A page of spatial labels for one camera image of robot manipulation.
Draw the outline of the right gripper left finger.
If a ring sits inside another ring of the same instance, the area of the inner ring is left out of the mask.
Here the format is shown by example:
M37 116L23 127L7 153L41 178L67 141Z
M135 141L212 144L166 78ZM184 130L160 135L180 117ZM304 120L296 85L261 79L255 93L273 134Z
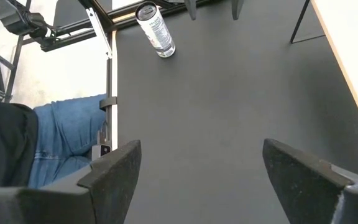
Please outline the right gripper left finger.
M0 224L123 224L140 164L134 140L41 189L0 187Z

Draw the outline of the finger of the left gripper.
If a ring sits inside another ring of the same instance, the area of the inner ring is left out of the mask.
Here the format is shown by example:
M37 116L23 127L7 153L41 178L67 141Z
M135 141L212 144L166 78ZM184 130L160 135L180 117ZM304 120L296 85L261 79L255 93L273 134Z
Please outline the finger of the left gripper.
M196 19L196 0L184 0L187 11L192 21Z
M232 6L232 18L236 21L239 18L239 15L241 13L242 7L244 4L244 0L232 0L231 6Z

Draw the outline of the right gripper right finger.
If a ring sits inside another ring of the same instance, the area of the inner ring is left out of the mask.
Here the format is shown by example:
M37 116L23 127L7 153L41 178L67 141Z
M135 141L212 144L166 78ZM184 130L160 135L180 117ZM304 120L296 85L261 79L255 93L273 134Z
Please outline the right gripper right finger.
M262 157L290 224L358 224L358 174L275 139Z

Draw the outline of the silver beverage can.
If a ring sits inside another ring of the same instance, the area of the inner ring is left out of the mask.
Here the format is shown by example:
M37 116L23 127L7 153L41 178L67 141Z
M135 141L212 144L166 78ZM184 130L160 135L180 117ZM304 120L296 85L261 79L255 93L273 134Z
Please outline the silver beverage can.
M155 3L143 2L136 9L135 18L159 57L168 58L175 53L176 45Z

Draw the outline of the small white black device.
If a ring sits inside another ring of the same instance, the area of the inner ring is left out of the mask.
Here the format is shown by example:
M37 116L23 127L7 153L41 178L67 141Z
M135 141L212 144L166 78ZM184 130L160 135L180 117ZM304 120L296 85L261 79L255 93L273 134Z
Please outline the small white black device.
M91 160L96 160L111 152L111 147L104 144L94 145L91 149Z

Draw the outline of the person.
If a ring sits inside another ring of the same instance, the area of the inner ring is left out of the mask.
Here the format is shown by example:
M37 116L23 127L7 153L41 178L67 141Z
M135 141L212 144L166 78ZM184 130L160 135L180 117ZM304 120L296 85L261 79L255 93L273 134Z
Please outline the person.
M105 121L105 95L30 108L0 102L0 187L38 189L90 163Z

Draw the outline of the black table mat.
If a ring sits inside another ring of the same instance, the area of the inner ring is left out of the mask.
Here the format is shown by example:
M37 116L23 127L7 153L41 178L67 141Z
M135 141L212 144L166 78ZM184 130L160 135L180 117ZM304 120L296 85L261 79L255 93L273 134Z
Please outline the black table mat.
M118 139L142 145L125 224L288 224L266 138L358 174L358 108L312 9L289 42L304 1L168 16L166 59L139 26L118 31Z

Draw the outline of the dark grey mounted device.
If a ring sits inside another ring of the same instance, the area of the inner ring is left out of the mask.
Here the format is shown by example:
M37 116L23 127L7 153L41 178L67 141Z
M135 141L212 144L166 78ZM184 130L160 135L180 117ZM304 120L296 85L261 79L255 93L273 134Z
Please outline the dark grey mounted device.
M0 0L0 21L12 34L29 35L31 38L55 37L56 28L46 23L39 12L30 12L16 0Z

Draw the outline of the silver metal bracket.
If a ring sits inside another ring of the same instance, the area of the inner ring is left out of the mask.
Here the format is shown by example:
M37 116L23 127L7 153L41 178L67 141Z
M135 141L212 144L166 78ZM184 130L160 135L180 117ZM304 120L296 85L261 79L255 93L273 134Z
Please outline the silver metal bracket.
M101 25L98 15L95 13L92 7L86 9L86 13L89 17L93 30L96 34L98 42L101 46L101 50L107 59L112 59L112 50L108 42L104 29Z

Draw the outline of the wooden shelf black metal frame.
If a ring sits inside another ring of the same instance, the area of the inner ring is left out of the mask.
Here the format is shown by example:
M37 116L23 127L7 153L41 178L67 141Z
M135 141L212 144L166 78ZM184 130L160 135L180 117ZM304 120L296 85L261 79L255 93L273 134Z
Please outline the wooden shelf black metal frame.
M312 5L358 108L358 0L303 1L290 43L302 41L295 37L308 6Z

